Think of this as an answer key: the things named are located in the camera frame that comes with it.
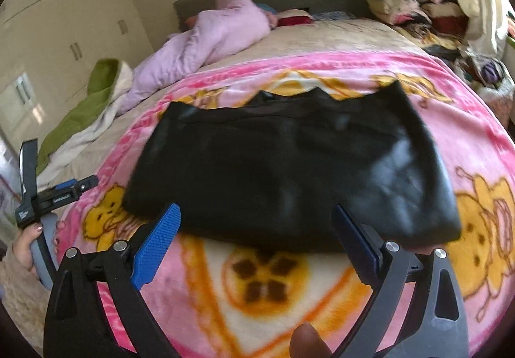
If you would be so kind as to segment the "left hand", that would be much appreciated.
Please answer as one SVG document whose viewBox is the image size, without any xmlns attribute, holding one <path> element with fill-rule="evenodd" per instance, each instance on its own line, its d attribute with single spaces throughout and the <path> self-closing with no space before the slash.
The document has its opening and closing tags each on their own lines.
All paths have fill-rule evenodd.
<svg viewBox="0 0 515 358">
<path fill-rule="evenodd" d="M 31 244 L 42 234 L 43 226 L 40 223 L 28 225 L 18 234 L 12 245 L 12 251 L 18 262 L 28 271 L 34 272 Z"/>
</svg>

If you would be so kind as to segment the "right hand thumb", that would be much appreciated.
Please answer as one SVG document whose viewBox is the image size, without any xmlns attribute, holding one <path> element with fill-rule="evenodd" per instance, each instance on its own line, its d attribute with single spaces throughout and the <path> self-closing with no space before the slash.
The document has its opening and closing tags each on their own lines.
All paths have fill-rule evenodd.
<svg viewBox="0 0 515 358">
<path fill-rule="evenodd" d="M 292 332 L 289 345 L 291 358 L 328 358 L 331 353 L 330 348 L 310 323 L 303 323 Z"/>
</svg>

